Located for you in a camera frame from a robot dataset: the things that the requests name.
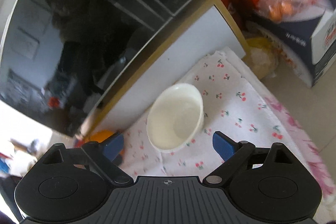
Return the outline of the small cream bowl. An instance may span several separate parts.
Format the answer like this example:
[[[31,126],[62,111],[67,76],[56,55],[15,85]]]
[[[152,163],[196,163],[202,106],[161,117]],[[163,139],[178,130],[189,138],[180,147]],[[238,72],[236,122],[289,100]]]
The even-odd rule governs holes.
[[[203,98],[187,83],[165,89],[152,104],[146,131],[151,145],[159,152],[180,150],[201,131],[204,124]]]

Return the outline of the large orange on table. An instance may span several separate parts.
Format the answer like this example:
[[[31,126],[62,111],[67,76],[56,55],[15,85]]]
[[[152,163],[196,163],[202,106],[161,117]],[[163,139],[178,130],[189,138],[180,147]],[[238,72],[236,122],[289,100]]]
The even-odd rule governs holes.
[[[96,132],[86,138],[86,142],[89,141],[102,143],[102,153],[109,160],[123,156],[124,138],[122,133],[118,131],[102,130]]]

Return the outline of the cherry print tablecloth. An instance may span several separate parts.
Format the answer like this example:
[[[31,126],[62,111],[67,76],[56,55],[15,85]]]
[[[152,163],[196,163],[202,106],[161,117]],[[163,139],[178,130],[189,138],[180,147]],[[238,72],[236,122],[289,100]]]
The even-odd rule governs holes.
[[[179,151],[162,153],[150,144],[147,117],[141,117],[125,134],[121,167],[127,174],[203,178],[222,163],[212,145],[216,131],[258,147],[284,143],[312,174],[323,167],[317,147],[298,121],[232,50],[202,58],[182,81],[194,85],[202,94],[202,131]]]

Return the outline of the white cabinet with wood trim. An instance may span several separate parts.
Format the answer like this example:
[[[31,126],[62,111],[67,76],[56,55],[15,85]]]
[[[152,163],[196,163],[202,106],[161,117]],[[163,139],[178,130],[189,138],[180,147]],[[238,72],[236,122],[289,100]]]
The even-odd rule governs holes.
[[[240,58],[249,47],[221,0],[193,0],[124,70],[81,133],[124,130],[202,57],[229,47]]]

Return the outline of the dark blue cardboard box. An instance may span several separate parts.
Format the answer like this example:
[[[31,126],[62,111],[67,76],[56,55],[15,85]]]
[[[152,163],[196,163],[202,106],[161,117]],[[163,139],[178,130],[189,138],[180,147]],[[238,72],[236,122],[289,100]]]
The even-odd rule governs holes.
[[[253,14],[246,25],[269,38],[310,88],[335,62],[335,0],[319,0],[281,23]]]

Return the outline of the black microwave oven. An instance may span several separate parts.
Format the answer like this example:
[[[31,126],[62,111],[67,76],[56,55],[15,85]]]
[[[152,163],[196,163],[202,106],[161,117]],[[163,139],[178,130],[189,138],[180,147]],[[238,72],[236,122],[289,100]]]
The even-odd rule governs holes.
[[[192,0],[1,0],[1,100],[72,136]]]

